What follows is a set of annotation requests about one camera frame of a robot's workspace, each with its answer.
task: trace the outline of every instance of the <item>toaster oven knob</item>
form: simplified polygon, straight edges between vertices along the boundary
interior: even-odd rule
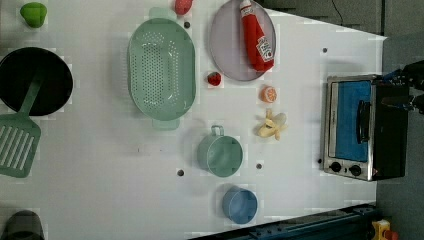
[[[349,171],[352,173],[353,176],[357,177],[361,175],[361,167],[358,165],[353,165],[351,168],[349,168]]]
[[[342,165],[340,165],[340,163],[338,162],[333,162],[330,165],[331,170],[333,170],[334,172],[340,172],[340,170],[342,170]]]

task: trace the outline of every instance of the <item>ketchup label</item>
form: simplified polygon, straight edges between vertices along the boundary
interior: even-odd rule
[[[247,15],[250,15],[250,14],[254,14],[252,6],[245,7],[243,9],[241,9],[241,17],[242,18],[247,16]]]
[[[258,45],[256,45],[256,48],[258,49],[259,54],[261,54],[264,62],[268,62],[274,59],[271,46],[269,46],[268,40],[265,36],[258,39]]]

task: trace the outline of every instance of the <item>yellow object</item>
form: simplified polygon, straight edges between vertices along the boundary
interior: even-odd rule
[[[384,231],[390,230],[390,223],[386,220],[381,220],[378,222],[372,222],[372,225],[375,229],[375,236],[372,240],[387,240],[383,237]]]
[[[287,117],[284,113],[272,116],[272,110],[266,110],[266,119],[264,125],[259,129],[259,137],[268,138],[275,135],[276,140],[280,140],[280,132],[287,128]]]

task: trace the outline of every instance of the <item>black frying pan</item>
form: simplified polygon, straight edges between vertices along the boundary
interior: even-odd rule
[[[45,49],[22,48],[9,53],[0,62],[0,98],[12,110],[19,111],[37,66],[45,66],[43,72],[46,73],[46,78],[30,116],[44,116],[56,112],[69,100],[73,80],[66,63]]]

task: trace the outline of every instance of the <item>white table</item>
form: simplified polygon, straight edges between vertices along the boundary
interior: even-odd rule
[[[130,99],[126,51],[149,9],[173,1],[42,2],[49,13],[38,30],[23,23],[23,0],[1,2],[0,53],[49,48],[71,66],[75,89],[61,111],[34,118],[43,136],[31,175],[0,176],[1,224],[19,209],[32,209],[48,239],[172,240],[376,200],[375,183],[325,174],[317,159],[327,76],[381,72],[384,38],[269,11],[278,42],[272,72],[247,83],[224,77],[221,87],[210,88],[205,76],[216,67],[208,28],[226,0],[195,1],[184,17],[192,23],[188,32],[196,47],[195,104],[178,130],[157,132]],[[264,84],[278,89],[276,103],[258,99]],[[254,134],[269,106],[288,116],[280,142]],[[10,112],[0,106],[0,113]],[[197,145],[212,124],[223,125],[244,148],[235,176],[217,178],[197,166]],[[177,176],[179,169],[184,177]],[[260,201],[247,225],[233,225],[220,208],[232,184],[253,190]]]

